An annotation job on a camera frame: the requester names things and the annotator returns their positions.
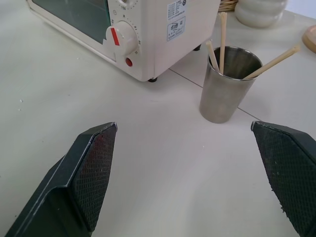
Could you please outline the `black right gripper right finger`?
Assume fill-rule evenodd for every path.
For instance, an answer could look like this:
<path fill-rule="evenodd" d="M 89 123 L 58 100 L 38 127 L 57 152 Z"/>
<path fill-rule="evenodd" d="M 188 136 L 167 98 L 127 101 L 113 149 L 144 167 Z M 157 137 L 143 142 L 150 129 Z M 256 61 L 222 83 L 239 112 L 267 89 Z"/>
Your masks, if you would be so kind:
<path fill-rule="evenodd" d="M 278 124 L 251 125 L 266 175 L 283 212 L 301 237 L 316 235 L 316 142 Z"/>

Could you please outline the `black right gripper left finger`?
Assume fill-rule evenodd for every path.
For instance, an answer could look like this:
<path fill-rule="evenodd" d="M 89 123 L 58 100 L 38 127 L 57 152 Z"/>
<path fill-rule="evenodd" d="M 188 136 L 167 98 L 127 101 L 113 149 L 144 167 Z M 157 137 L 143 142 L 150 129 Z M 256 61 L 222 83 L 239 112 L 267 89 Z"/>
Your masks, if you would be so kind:
<path fill-rule="evenodd" d="M 117 124 L 109 122 L 78 135 L 44 176 L 8 237 L 90 237 L 107 191 Z"/>

